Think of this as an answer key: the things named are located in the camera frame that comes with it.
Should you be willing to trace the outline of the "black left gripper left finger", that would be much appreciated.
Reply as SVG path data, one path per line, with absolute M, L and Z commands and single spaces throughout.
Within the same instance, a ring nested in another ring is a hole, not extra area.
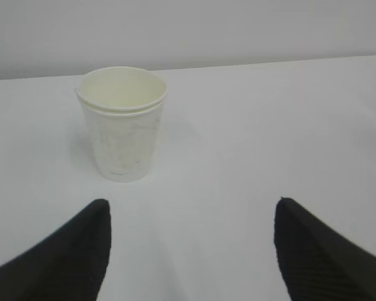
M 0 266 L 0 300 L 96 300 L 111 246 L 110 205 L 97 199 Z

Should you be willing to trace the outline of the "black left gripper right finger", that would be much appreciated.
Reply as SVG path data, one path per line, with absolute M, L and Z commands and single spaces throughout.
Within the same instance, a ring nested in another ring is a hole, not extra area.
M 376 300 L 376 256 L 291 198 L 278 201 L 274 245 L 292 300 Z

